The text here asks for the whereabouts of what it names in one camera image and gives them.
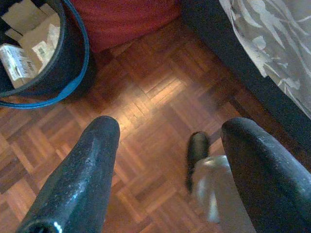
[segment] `red fabric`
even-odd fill
[[[152,32],[180,15],[177,0],[72,0],[93,52]]]

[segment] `trash bin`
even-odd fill
[[[16,0],[2,0],[0,12],[4,14]],[[0,98],[12,95],[23,97],[51,97],[39,103],[16,104],[0,101],[0,106],[19,109],[44,107],[59,102],[70,95],[80,84],[80,91],[88,88],[94,76],[94,64],[89,63],[89,43],[84,24],[69,0],[64,0],[69,10],[64,9],[61,0],[34,0],[40,7],[47,3],[60,17],[60,36],[55,52],[46,67],[29,83],[14,89],[10,79],[1,65],[0,67]],[[0,45],[3,43],[17,44],[4,33],[9,26],[0,19]]]

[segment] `foot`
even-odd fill
[[[209,139],[205,132],[194,133],[189,140],[188,154],[187,154],[187,189],[192,192],[192,175],[194,173],[195,164],[208,157]]]

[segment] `wood tile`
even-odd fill
[[[186,153],[191,134],[205,131],[210,154],[224,154],[221,126],[232,117],[256,121],[311,170],[310,155],[180,19],[95,56],[95,83],[79,100],[0,109],[1,233],[14,232],[100,115],[121,128],[104,232],[221,233],[185,188]]]

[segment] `paper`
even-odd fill
[[[5,44],[0,48],[0,59],[14,88],[26,84],[37,74],[34,64],[22,48]]]

